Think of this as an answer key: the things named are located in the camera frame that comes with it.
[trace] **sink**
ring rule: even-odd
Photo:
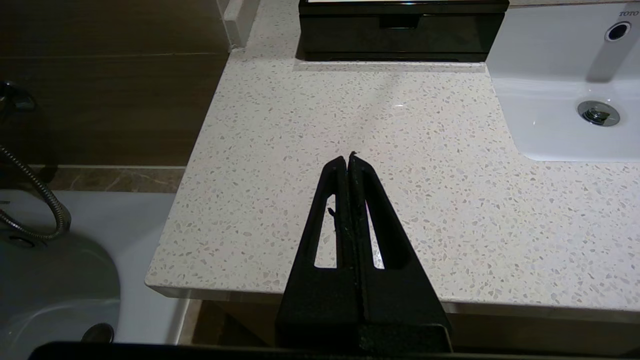
[[[524,156],[640,161],[639,14],[640,3],[507,11],[487,66]],[[610,106],[620,121],[601,126],[585,119],[578,107],[587,101]]]
[[[177,342],[187,300],[144,284],[173,194],[56,192],[72,215],[71,232],[46,245],[15,246],[0,229],[0,359],[25,360],[50,341],[80,341],[92,326],[115,342]],[[54,224],[26,192],[0,190],[0,208],[27,225]]]

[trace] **countertop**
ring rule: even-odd
[[[509,0],[509,6],[581,5],[604,3],[632,3],[640,0]]]
[[[261,2],[229,57],[149,286],[282,293],[323,165],[357,151],[443,301],[640,310],[640,164],[525,158],[483,64],[300,63],[296,5]]]

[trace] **wood-grain wall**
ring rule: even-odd
[[[227,60],[215,0],[6,0],[0,79],[38,109],[0,125],[28,163],[185,165]]]

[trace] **metal shower hose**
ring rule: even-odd
[[[33,185],[36,191],[40,194],[42,199],[47,203],[54,217],[56,218],[56,229],[51,233],[44,233],[31,229],[24,224],[21,224],[18,220],[12,218],[9,214],[0,209],[0,221],[7,224],[12,229],[29,236],[32,239],[48,241],[58,236],[65,234],[69,231],[71,226],[71,215],[67,208],[58,201],[53,192],[43,183],[31,169],[23,164],[18,158],[15,157],[6,147],[0,144],[0,154],[11,164],[17,167],[22,174],[24,174],[29,182]]]

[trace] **tub drain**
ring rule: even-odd
[[[111,343],[113,341],[113,327],[106,322],[97,323],[82,335],[82,342]]]
[[[620,122],[620,114],[611,105],[600,101],[583,101],[578,105],[578,114],[598,126],[613,126]]]

